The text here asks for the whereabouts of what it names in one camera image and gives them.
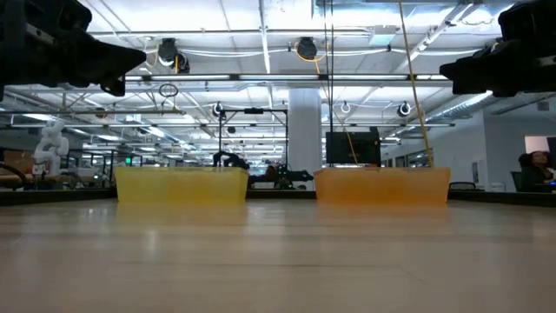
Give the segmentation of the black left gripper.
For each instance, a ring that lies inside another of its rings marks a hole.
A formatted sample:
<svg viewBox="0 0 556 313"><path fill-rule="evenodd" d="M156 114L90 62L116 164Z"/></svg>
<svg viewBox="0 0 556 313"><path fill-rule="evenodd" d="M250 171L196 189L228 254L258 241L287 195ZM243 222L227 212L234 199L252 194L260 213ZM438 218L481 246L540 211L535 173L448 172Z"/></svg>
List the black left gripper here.
<svg viewBox="0 0 556 313"><path fill-rule="evenodd" d="M0 100L7 85L97 84L123 97L141 50L86 33L92 14L78 0L0 0Z"/></svg>

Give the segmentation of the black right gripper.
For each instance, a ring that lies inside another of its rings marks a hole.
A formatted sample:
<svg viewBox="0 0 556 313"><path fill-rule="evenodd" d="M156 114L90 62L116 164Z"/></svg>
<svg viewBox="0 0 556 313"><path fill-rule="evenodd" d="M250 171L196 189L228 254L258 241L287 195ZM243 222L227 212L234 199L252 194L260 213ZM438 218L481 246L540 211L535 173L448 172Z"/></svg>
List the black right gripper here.
<svg viewBox="0 0 556 313"><path fill-rule="evenodd" d="M440 66L453 93L513 97L521 91L556 91L556 0L516 3L498 22L502 43Z"/></svg>

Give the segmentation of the yellow translucent plastic bin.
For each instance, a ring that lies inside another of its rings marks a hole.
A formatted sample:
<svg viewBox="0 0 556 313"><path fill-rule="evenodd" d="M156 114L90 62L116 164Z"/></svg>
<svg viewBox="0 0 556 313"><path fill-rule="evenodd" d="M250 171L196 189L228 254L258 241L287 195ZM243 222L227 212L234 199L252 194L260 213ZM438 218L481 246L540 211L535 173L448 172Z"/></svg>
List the yellow translucent plastic bin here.
<svg viewBox="0 0 556 313"><path fill-rule="evenodd" d="M120 167L116 170L121 203L243 203L248 172L235 167Z"/></svg>

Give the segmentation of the orange translucent plastic bin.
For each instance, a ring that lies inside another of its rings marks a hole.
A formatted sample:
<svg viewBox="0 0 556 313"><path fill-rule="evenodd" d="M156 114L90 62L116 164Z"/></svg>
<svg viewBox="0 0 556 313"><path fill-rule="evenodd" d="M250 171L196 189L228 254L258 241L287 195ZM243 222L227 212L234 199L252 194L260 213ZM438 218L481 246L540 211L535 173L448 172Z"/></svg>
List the orange translucent plastic bin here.
<svg viewBox="0 0 556 313"><path fill-rule="evenodd" d="M314 173L316 199L332 205L443 205L449 168L325 168Z"/></svg>

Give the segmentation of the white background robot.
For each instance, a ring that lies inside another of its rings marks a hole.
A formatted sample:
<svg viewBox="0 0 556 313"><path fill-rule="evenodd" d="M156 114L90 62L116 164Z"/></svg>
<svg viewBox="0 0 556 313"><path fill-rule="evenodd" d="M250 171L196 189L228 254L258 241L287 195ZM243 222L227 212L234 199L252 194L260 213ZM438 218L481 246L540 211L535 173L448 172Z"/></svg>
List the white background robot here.
<svg viewBox="0 0 556 313"><path fill-rule="evenodd" d="M61 160L70 150L69 140L63 136L64 123L48 121L41 130L41 139L33 153L33 175L58 176Z"/></svg>

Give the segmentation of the brown cardboard box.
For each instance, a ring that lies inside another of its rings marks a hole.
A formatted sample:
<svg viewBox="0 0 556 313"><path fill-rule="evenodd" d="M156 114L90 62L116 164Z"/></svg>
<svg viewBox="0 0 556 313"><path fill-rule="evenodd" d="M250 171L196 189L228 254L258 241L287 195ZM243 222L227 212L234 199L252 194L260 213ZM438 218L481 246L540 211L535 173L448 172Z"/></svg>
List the brown cardboard box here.
<svg viewBox="0 0 556 313"><path fill-rule="evenodd" d="M35 162L33 153L23 150L5 150L4 162L24 174L31 174Z"/></svg>

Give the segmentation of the long linear ceiling light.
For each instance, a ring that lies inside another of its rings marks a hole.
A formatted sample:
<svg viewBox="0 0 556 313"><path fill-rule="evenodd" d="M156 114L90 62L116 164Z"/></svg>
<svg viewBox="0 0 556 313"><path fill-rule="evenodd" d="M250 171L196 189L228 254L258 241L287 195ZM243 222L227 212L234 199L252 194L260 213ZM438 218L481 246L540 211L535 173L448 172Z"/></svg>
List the long linear ceiling light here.
<svg viewBox="0 0 556 313"><path fill-rule="evenodd" d="M256 81L256 82L297 82L297 81L346 81L346 82L449 82L438 74L386 74L386 75L327 75L327 74L221 74L221 75L142 75L126 76L127 82L220 82L220 81Z"/></svg>

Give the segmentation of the white structural column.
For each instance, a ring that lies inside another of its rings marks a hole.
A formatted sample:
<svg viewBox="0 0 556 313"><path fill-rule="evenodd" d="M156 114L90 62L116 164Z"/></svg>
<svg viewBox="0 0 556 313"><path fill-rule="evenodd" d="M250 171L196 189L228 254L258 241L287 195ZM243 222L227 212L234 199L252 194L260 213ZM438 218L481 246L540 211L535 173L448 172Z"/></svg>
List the white structural column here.
<svg viewBox="0 0 556 313"><path fill-rule="evenodd" d="M312 176L322 166L322 100L319 89L288 92L288 165Z"/></svg>

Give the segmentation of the silver ventilation duct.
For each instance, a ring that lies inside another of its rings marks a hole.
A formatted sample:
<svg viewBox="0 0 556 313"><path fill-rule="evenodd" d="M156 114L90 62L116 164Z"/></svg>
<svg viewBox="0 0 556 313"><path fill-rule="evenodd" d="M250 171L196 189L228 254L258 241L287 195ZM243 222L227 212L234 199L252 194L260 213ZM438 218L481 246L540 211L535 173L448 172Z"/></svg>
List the silver ventilation duct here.
<svg viewBox="0 0 556 313"><path fill-rule="evenodd" d="M556 92L519 93L515 97L494 97L491 92L487 92L433 113L426 118L426 123L448 123L456 119L470 117L480 110L487 110L493 115L502 115L538 102L550 103L553 99L556 101Z"/></svg>

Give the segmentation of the black background rig frame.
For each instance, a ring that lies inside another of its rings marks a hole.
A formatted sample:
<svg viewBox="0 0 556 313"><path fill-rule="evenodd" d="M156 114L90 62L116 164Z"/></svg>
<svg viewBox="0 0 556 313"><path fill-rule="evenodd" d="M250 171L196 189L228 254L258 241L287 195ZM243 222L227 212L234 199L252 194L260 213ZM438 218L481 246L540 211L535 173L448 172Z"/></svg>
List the black background rig frame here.
<svg viewBox="0 0 556 313"><path fill-rule="evenodd" d="M230 123L235 115L241 113L243 115L264 115L269 113L278 124L274 123ZM278 109L263 109L263 108L244 108L244 109L220 109L218 112L218 129L219 129L219 149L222 148L222 129L225 125L229 127L243 127L243 128L254 128L254 127L283 127L285 129L285 144L288 144L288 110L278 110Z"/></svg>

